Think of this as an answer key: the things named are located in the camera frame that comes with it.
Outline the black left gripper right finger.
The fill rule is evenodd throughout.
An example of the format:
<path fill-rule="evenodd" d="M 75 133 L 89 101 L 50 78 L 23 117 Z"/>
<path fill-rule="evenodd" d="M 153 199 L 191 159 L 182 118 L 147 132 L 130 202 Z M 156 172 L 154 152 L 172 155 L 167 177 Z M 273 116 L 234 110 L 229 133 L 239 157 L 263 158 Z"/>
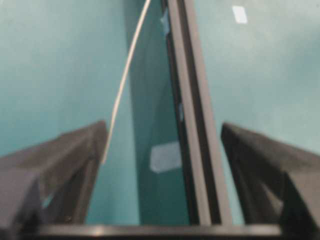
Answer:
<path fill-rule="evenodd" d="M 221 140 L 244 222 L 320 237 L 320 156 L 225 122 Z"/>

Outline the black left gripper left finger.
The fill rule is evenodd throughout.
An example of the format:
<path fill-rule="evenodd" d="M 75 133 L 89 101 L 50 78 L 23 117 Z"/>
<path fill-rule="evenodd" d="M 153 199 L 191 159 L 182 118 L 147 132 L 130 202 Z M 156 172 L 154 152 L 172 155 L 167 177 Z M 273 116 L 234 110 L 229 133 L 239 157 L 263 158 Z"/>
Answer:
<path fill-rule="evenodd" d="M 0 237 L 41 224 L 83 224 L 104 158 L 103 120 L 0 158 Z"/>

